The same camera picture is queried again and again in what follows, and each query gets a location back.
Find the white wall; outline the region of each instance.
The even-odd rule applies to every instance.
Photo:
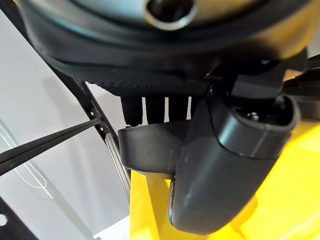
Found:
[[[0,119],[17,141],[24,144],[88,121],[74,96],[2,12],[0,23]],[[101,93],[97,87],[93,91]],[[111,123],[123,128],[120,100],[103,93],[98,101]],[[0,150],[6,149],[0,141]],[[36,162],[92,235],[129,215],[113,161],[94,128],[39,155]],[[19,170],[37,184],[23,167]],[[0,196],[40,240],[85,239],[42,189],[28,186],[16,172],[0,177]]]

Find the screw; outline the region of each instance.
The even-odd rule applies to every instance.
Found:
[[[247,114],[247,117],[249,117],[250,119],[254,120],[254,121],[258,121],[259,120],[259,115],[256,112],[251,112]]]

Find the metal rod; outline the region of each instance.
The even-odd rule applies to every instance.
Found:
[[[0,176],[46,150],[102,122],[100,118],[81,123],[17,146],[0,154]]]
[[[110,151],[114,166],[116,168],[116,171],[118,172],[122,186],[124,188],[125,195],[130,202],[130,177],[126,168],[121,163],[119,148],[111,133],[106,134],[105,143]]]

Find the black mount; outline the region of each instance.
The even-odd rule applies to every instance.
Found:
[[[306,62],[304,50],[260,74],[230,78],[220,68],[191,120],[119,131],[127,168],[174,179],[169,217],[176,228],[212,233],[252,198],[300,120],[298,105],[281,91],[288,70],[301,73]]]

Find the white cable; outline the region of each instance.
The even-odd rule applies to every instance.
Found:
[[[5,141],[5,143],[9,146],[9,148],[13,149],[15,147],[17,147],[16,141],[13,140],[13,138],[10,136],[10,134],[5,130],[5,128],[3,126],[1,126],[0,124],[0,129],[2,130],[2,132],[5,133],[5,135],[10,139],[10,141],[8,141],[8,139],[3,136],[0,132],[0,136],[1,138]],[[29,186],[36,188],[36,189],[45,189],[48,185],[47,180],[35,169],[35,167],[28,161],[29,165],[33,168],[33,170],[43,179],[44,184],[42,184],[38,178],[33,174],[33,172],[30,170],[30,168],[27,166],[26,163],[24,163],[23,165],[25,166],[25,168],[29,171],[29,173],[33,176],[33,178],[39,183],[40,186],[35,186],[32,185],[31,183],[29,183],[19,172],[17,169],[14,169],[15,172],[20,176],[20,178]]]

